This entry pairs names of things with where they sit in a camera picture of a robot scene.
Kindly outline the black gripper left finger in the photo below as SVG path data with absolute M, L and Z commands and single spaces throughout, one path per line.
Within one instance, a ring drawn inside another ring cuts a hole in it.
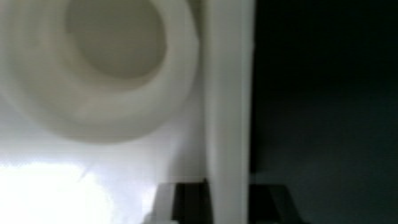
M 144 224 L 213 224 L 208 181 L 162 183 Z

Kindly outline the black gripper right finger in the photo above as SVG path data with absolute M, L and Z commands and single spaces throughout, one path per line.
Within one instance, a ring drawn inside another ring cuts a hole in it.
M 251 185 L 249 224 L 309 224 L 301 217 L 285 185 Z

